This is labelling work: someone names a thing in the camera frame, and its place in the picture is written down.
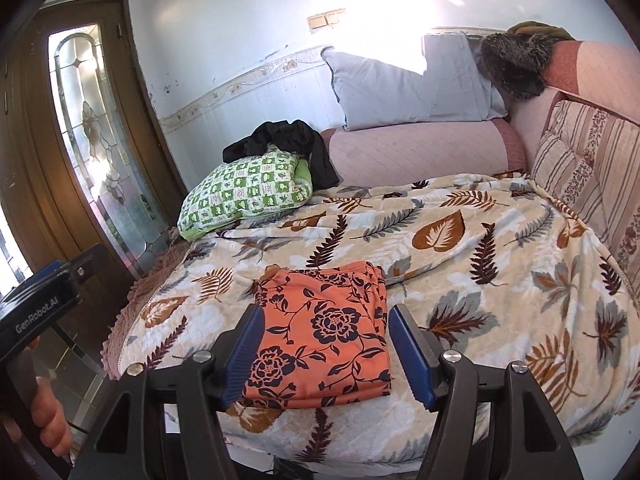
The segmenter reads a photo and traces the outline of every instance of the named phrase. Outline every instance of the orange folded cloth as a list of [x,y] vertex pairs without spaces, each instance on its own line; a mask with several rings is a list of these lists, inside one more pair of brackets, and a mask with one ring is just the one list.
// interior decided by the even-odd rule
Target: orange folded cloth
[[255,299],[265,333],[242,394],[245,406],[319,408],[390,393],[379,267],[269,266]]

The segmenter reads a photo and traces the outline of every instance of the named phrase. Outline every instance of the silver bolt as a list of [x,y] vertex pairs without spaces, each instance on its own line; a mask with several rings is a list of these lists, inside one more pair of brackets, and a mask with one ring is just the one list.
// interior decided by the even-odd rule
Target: silver bolt
[[513,368],[513,371],[517,374],[525,374],[529,371],[529,367],[524,361],[514,361],[511,363],[511,368]]
[[140,375],[144,371],[145,371],[145,365],[143,365],[142,363],[133,363],[132,365],[129,365],[129,367],[127,368],[127,375],[131,375],[135,377],[137,375]]
[[444,352],[444,354],[442,354],[442,356],[450,363],[457,363],[458,361],[460,361],[460,359],[462,359],[462,354],[457,350],[447,350]]
[[208,350],[200,350],[193,355],[193,360],[197,363],[206,363],[209,359],[211,359],[211,352]]

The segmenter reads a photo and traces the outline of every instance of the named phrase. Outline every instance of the green checkered pillow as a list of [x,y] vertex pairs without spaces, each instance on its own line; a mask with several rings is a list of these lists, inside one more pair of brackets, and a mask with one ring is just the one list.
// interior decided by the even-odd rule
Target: green checkered pillow
[[178,229],[193,241],[240,218],[303,205],[311,195],[306,160],[270,145],[267,153],[221,164],[187,195]]

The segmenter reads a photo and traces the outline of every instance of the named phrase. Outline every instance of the blue gripper pad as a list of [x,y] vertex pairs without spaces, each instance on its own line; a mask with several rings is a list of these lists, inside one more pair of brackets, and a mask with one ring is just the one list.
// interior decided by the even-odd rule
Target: blue gripper pad
[[261,307],[249,306],[231,332],[240,333],[226,361],[226,387],[220,396],[222,404],[226,407],[238,400],[242,394],[251,366],[258,354],[264,335],[264,312]]
[[388,329],[415,400],[429,410],[436,402],[431,371],[397,307],[389,311]]

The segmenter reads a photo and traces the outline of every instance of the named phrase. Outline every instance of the gray cushion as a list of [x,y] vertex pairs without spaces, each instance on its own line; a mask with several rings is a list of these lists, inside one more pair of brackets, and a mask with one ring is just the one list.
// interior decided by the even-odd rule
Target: gray cushion
[[321,55],[332,70],[345,129],[485,121],[506,115],[499,92],[478,72],[464,34],[427,35],[424,54],[427,70],[418,74],[325,48]]

